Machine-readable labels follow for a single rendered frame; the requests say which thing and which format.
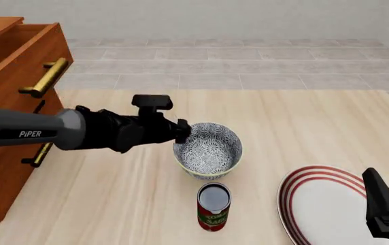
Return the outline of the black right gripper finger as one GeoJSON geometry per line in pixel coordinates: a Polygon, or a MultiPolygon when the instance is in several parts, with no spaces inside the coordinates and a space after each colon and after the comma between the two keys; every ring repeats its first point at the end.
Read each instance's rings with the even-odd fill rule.
{"type": "Polygon", "coordinates": [[[367,195],[367,218],[389,217],[389,187],[379,173],[369,167],[362,173],[367,195]]]}

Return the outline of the open wooden drawer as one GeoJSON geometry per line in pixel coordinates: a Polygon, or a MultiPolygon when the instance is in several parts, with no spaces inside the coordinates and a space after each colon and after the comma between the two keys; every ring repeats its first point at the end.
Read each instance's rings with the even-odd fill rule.
{"type": "Polygon", "coordinates": [[[33,112],[44,102],[42,112],[52,114],[62,109],[53,87],[42,98],[19,90],[34,87],[59,59],[72,63],[60,24],[19,24],[0,35],[0,108],[33,112]]]}

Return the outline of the red tomato sauce tin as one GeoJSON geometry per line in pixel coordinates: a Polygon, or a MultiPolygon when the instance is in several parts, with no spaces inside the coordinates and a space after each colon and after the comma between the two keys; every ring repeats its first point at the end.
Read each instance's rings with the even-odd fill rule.
{"type": "Polygon", "coordinates": [[[197,193],[197,220],[201,228],[216,232],[224,228],[231,206],[231,192],[217,182],[203,185],[197,193]]]}

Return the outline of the blue white patterned bowl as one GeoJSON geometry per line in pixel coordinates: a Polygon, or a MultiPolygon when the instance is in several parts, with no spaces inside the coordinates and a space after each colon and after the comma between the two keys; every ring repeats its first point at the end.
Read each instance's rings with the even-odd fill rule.
{"type": "Polygon", "coordinates": [[[176,161],[188,175],[215,180],[238,165],[243,146],[235,132],[213,122],[199,122],[191,127],[186,142],[173,145],[176,161]]]}

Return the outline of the white plate with red rings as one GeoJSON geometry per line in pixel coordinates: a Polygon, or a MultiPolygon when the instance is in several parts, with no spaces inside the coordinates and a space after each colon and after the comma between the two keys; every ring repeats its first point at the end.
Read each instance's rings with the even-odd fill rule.
{"type": "Polygon", "coordinates": [[[371,235],[366,209],[362,178],[336,167],[295,169],[277,191],[277,211],[294,245],[389,245],[371,235]]]}

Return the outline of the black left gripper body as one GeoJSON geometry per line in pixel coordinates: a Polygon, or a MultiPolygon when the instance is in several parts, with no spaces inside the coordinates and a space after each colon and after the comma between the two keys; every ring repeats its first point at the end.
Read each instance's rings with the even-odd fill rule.
{"type": "Polygon", "coordinates": [[[187,120],[178,119],[177,128],[175,132],[175,142],[176,144],[184,144],[187,138],[191,134],[192,127],[188,124],[187,120]]]}

